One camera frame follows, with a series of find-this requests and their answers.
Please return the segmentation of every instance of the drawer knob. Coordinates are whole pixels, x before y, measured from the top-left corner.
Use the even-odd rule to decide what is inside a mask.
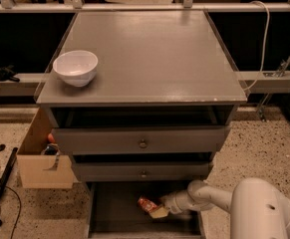
[[[140,148],[147,148],[147,143],[144,139],[142,139],[140,142],[139,142],[139,147]]]
[[[142,178],[146,178],[146,177],[147,177],[147,173],[146,173],[146,171],[142,171],[141,177],[142,177]]]

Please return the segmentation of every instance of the small box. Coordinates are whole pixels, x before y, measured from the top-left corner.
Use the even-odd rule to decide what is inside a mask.
[[[72,188],[74,173],[71,160],[60,155],[58,167],[53,167],[56,155],[42,155],[52,126],[46,113],[38,109],[30,128],[17,152],[17,161],[24,188]]]

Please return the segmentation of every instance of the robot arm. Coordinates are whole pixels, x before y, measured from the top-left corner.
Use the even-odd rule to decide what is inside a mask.
[[[164,208],[177,214],[217,206],[231,215],[231,239],[290,239],[290,200],[268,182],[242,180],[233,193],[202,181],[192,181],[187,190],[162,198]]]

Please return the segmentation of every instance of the orange object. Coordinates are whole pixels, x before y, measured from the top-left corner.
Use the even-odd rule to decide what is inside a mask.
[[[151,213],[156,210],[158,206],[147,198],[141,196],[138,200],[138,205],[142,208],[143,211]]]
[[[51,133],[48,133],[47,140],[49,143],[56,143],[54,136]]]

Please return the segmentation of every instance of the speckled floor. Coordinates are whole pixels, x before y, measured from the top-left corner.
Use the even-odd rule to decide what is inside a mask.
[[[0,175],[14,146],[19,146],[29,127],[35,108],[0,109]],[[230,135],[215,157],[207,182],[232,191],[245,177],[265,179],[290,198],[290,122],[278,108],[266,110],[262,122],[253,109],[239,109]],[[24,189],[17,163],[8,186],[18,192],[22,211],[14,239],[84,238],[87,229],[89,196],[75,183],[71,190]],[[0,202],[0,239],[10,238],[18,213],[18,200],[7,189]],[[229,215],[218,208],[202,212],[207,239],[229,238]]]

